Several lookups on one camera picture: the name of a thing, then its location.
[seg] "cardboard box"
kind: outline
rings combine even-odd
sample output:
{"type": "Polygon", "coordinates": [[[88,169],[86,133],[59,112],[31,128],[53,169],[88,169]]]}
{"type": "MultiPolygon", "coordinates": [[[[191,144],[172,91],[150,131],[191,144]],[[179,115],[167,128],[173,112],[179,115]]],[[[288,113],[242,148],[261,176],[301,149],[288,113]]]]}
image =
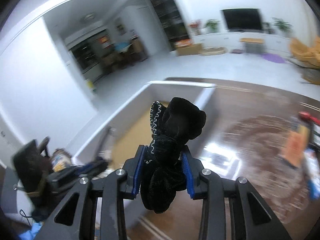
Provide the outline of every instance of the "cardboard box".
{"type": "Polygon", "coordinates": [[[283,157],[293,166],[300,167],[303,152],[309,142],[310,130],[299,120],[293,120],[289,136],[283,149],[283,157]]]}
{"type": "Polygon", "coordinates": [[[188,47],[176,49],[178,56],[198,55],[202,51],[202,43],[193,44],[188,47]]]}

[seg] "metal screw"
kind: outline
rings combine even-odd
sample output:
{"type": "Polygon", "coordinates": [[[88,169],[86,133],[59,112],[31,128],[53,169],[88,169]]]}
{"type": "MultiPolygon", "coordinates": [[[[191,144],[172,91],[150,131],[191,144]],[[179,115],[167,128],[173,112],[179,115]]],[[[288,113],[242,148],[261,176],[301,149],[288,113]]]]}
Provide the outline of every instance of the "metal screw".
{"type": "Polygon", "coordinates": [[[87,177],[83,177],[79,179],[80,184],[87,184],[89,179],[87,177]]]}
{"type": "Polygon", "coordinates": [[[246,184],[247,181],[248,181],[245,177],[239,177],[238,180],[239,180],[239,182],[242,183],[242,184],[246,184]]]}
{"type": "Polygon", "coordinates": [[[25,192],[25,189],[24,189],[24,187],[18,187],[18,184],[14,184],[13,185],[13,190],[20,190],[20,191],[24,191],[25,192]]]}
{"type": "Polygon", "coordinates": [[[209,169],[203,169],[201,172],[203,175],[210,175],[211,174],[211,171],[209,169]]]}
{"type": "Polygon", "coordinates": [[[125,170],[124,169],[118,169],[118,170],[116,170],[116,174],[121,176],[121,175],[125,174],[125,170]]]}

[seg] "shelf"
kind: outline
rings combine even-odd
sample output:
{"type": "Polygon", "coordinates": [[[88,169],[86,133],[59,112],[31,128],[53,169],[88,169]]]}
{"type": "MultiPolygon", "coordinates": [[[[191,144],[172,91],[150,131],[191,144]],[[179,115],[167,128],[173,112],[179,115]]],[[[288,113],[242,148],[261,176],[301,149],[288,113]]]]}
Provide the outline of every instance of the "shelf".
{"type": "Polygon", "coordinates": [[[173,40],[173,39],[176,39],[176,38],[182,38],[182,37],[186,37],[186,36],[189,37],[189,35],[186,33],[185,35],[171,37],[171,38],[169,38],[169,40],[173,40]]]}
{"type": "Polygon", "coordinates": [[[157,4],[157,5],[153,5],[153,7],[157,7],[157,6],[161,5],[161,4],[164,4],[164,3],[167,2],[167,1],[170,1],[170,0],[162,1],[161,3],[159,3],[159,4],[157,4]]]}
{"type": "Polygon", "coordinates": [[[183,24],[182,20],[177,20],[177,22],[173,23],[173,25],[179,25],[179,24],[183,24]]]}
{"type": "Polygon", "coordinates": [[[162,26],[162,28],[167,29],[167,28],[170,28],[170,27],[175,27],[176,25],[179,25],[179,24],[183,24],[183,21],[181,20],[181,22],[179,22],[179,23],[172,23],[171,25],[169,25],[167,27],[162,26]]]}
{"type": "Polygon", "coordinates": [[[161,16],[158,15],[158,17],[161,18],[161,17],[163,17],[163,16],[169,15],[169,14],[174,13],[174,12],[177,12],[177,11],[178,11],[178,9],[173,10],[173,11],[168,12],[168,13],[165,13],[165,14],[163,14],[163,15],[161,15],[161,16]]]}

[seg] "black velvet cloth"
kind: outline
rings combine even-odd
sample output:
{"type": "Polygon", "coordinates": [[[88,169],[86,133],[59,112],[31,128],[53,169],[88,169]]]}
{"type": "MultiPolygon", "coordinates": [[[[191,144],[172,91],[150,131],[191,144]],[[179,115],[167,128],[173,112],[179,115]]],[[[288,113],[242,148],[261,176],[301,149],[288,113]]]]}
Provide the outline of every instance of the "black velvet cloth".
{"type": "Polygon", "coordinates": [[[144,206],[165,212],[176,192],[186,189],[179,160],[182,147],[198,137],[205,124],[204,111],[188,100],[173,98],[168,107],[154,102],[150,111],[153,140],[145,159],[140,186],[144,206]]]}

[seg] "white ceiling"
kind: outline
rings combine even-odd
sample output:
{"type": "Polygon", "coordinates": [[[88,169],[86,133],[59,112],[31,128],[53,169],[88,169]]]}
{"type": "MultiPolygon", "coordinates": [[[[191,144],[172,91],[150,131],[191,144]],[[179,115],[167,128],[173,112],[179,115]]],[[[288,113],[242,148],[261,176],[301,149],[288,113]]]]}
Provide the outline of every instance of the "white ceiling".
{"type": "MultiPolygon", "coordinates": [[[[1,34],[3,35],[9,31],[15,24],[17,24],[23,17],[39,7],[48,0],[21,0],[11,13],[7,20],[1,34]]],[[[110,12],[119,7],[122,0],[71,0],[57,8],[49,11],[46,16],[46,22],[50,26],[55,26],[62,37],[67,37],[72,33],[86,27],[87,24],[82,23],[81,19],[92,12],[95,12],[96,18],[94,21],[103,20],[106,22],[110,17],[110,12]]]]}
{"type": "MultiPolygon", "coordinates": [[[[62,38],[75,33],[78,30],[96,21],[107,22],[106,15],[114,7],[118,0],[71,0],[49,11],[44,16],[49,28],[55,28],[62,38]],[[93,21],[84,23],[83,17],[95,13],[93,21]]],[[[129,0],[130,4],[138,4],[143,0],[129,0]]]]}

